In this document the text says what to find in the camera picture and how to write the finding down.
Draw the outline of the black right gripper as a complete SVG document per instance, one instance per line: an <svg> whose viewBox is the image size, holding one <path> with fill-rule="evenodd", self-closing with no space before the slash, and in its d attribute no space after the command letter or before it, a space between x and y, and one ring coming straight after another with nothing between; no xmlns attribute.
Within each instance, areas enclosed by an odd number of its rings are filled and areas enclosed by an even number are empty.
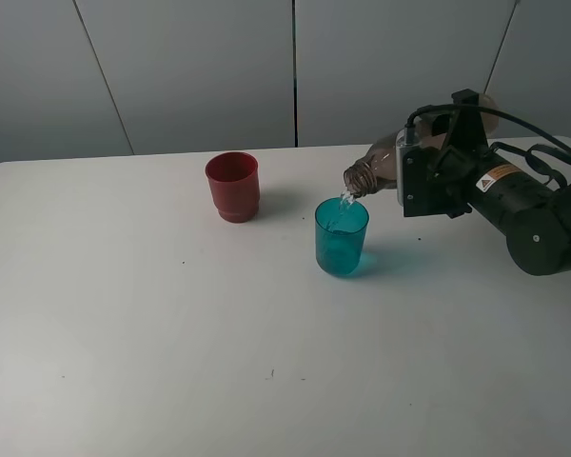
<svg viewBox="0 0 571 457"><path fill-rule="evenodd" d="M519 168L490 151L482 113L476 109L452 109L431 115L430 146L444 149L428 162L430 215L451 219L473 210L473 203L503 177Z"/></svg>

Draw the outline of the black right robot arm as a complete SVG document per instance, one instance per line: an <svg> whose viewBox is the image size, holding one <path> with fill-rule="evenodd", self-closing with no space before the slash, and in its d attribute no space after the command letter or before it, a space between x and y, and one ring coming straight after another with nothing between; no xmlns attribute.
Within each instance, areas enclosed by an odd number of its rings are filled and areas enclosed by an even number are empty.
<svg viewBox="0 0 571 457"><path fill-rule="evenodd" d="M445 136L430 162L431 184L458 212L477 211L506 242L519 269L534 276L571 270L571 147L545 130L482 104L473 90L452 103L419 109L432 131ZM520 149L487 141L485 120L504 120L535 133L539 143Z"/></svg>

